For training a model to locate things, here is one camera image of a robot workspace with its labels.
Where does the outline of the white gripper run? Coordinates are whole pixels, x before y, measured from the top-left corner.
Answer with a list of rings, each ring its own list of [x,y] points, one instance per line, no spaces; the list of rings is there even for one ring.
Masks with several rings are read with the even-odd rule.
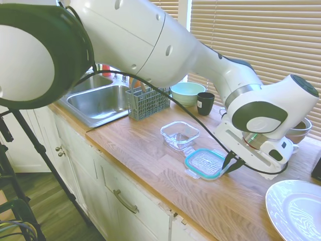
[[[270,159],[262,151],[256,150],[246,144],[242,132],[233,127],[228,115],[224,114],[221,123],[215,129],[215,135],[231,151],[227,154],[222,165],[224,170],[235,154],[242,160],[236,161],[228,169],[227,173],[233,172],[243,165],[259,173],[265,179],[273,179],[279,174],[279,165]]]

